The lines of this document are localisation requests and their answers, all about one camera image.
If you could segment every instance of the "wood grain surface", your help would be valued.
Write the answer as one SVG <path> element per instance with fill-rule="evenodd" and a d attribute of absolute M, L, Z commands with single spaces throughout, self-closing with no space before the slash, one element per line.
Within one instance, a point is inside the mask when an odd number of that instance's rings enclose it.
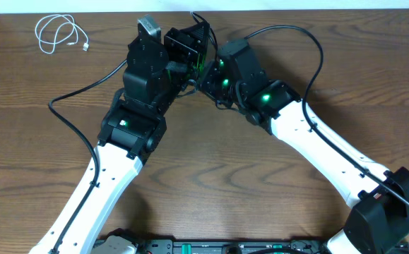
<path fill-rule="evenodd" d="M 26 253 L 44 236 L 90 159 L 48 101 L 119 64 L 142 15 L 75 14 L 89 51 L 63 44 L 53 55 L 40 51 L 33 32 L 43 15 L 0 15 L 0 253 Z M 152 15 L 163 34 L 194 24 L 188 13 Z M 309 29 L 325 51 L 313 110 L 372 159 L 393 171 L 409 169 L 409 10 L 202 15 L 220 44 L 267 25 Z M 319 60 L 309 39 L 283 30 L 250 44 L 270 77 L 304 92 Z M 93 143 L 121 76 L 57 105 Z M 101 234 L 121 227 L 176 238 L 329 238 L 344 224 L 349 209 L 335 188 L 298 152 L 239 114 L 197 94 L 176 100 L 165 117 L 162 142 Z"/>

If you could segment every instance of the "robotic arm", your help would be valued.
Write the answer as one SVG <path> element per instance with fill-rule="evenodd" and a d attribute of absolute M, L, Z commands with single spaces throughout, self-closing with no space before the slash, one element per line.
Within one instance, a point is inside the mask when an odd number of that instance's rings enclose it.
<path fill-rule="evenodd" d="M 59 218 L 30 253 L 136 252 L 129 241 L 93 249 L 119 196 L 155 150 L 166 131 L 163 117 L 187 85 L 194 85 L 217 107 L 235 104 L 247 121 L 287 143 L 309 160 L 336 188 L 352 212 L 343 229 L 325 244 L 333 254 L 386 253 L 409 234 L 409 207 L 385 192 L 324 142 L 305 121 L 300 96 L 286 83 L 268 79 L 247 40 L 228 42 L 205 66 L 210 25 L 172 28 L 161 44 L 160 28 L 150 16 L 138 20 L 138 37 L 129 45 L 124 100 L 116 100 L 102 121 L 95 153 Z M 367 172 L 409 201 L 409 171 L 391 173 L 332 131 L 306 104 L 314 127 Z M 93 183 L 95 170 L 100 170 Z M 95 187 L 75 219 L 90 183 Z"/>

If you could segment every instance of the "coiled white cable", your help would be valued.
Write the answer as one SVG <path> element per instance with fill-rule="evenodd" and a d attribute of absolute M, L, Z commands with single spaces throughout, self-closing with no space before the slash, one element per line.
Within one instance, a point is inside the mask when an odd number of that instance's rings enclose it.
<path fill-rule="evenodd" d="M 38 32 L 37 32 L 37 27 L 38 27 L 38 26 L 40 25 L 40 23 L 41 23 L 44 19 L 46 19 L 46 18 L 50 18 L 50 20 L 47 21 L 47 22 L 44 24 L 44 26 L 41 28 L 40 32 L 38 33 Z M 49 23 L 51 23 L 51 22 L 52 22 L 54 19 L 56 19 L 56 18 L 64 18 L 64 19 L 67 20 L 67 22 L 61 24 L 61 25 L 57 28 L 57 31 L 55 32 L 55 37 L 54 37 L 54 41 L 53 41 L 53 42 L 46 42 L 46 41 L 42 40 L 42 39 L 41 39 L 42 31 L 49 25 Z M 60 29 L 61 29 L 64 25 L 71 25 L 71 26 L 72 26 L 72 31 L 71 31 L 71 33 L 70 33 L 68 36 L 66 36 L 65 38 L 63 38 L 63 39 L 60 40 L 60 41 L 57 41 L 58 32 L 60 31 Z M 88 47 L 90 46 L 90 45 L 88 44 L 88 41 L 89 41 L 89 40 L 88 40 L 88 36 L 86 35 L 86 32 L 83 31 L 83 29 L 76 24 L 74 18 L 73 18 L 71 15 L 69 15 L 69 14 L 65 14 L 65 15 L 62 15 L 62 14 L 52 14 L 52 15 L 45 16 L 44 18 L 41 18 L 41 19 L 37 22 L 37 24 L 36 24 L 36 26 L 35 26 L 35 35 L 36 35 L 36 38 L 37 38 L 37 40 L 38 40 L 38 44 L 39 44 L 39 46 L 40 46 L 41 51 L 43 51 L 43 52 L 46 53 L 46 54 L 53 54 L 54 51 L 55 51 L 55 46 L 56 46 L 57 44 L 60 44 L 60 43 L 64 42 L 64 41 L 67 40 L 68 38 L 70 38 L 70 36 L 72 36 L 72 34 L 73 34 L 74 32 L 76 32 L 76 41 L 75 41 L 75 42 L 68 42 L 68 43 L 66 43 L 66 44 L 67 44 L 67 45 L 74 45 L 74 44 L 76 44 L 76 43 L 78 42 L 78 32 L 77 32 L 77 28 L 78 28 L 80 31 L 82 31 L 82 33 L 83 33 L 83 34 L 85 35 L 85 37 L 86 37 L 86 42 L 83 44 L 83 50 L 84 50 L 84 51 L 87 51 L 87 50 L 88 50 Z M 52 50 L 51 50 L 50 52 L 45 51 L 45 50 L 42 48 L 42 43 L 53 45 Z"/>

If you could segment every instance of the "green led light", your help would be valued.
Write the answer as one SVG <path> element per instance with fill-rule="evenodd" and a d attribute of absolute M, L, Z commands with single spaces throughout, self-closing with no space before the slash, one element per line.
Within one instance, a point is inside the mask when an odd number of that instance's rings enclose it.
<path fill-rule="evenodd" d="M 120 122 L 119 122 L 119 125 L 120 126 L 128 126 L 129 125 L 129 122 L 128 121 L 125 121 L 125 120 L 121 120 Z"/>
<path fill-rule="evenodd" d="M 265 102 L 268 102 L 269 99 L 270 99 L 270 95 L 264 95 L 264 96 L 262 96 L 262 100 L 265 101 Z"/>

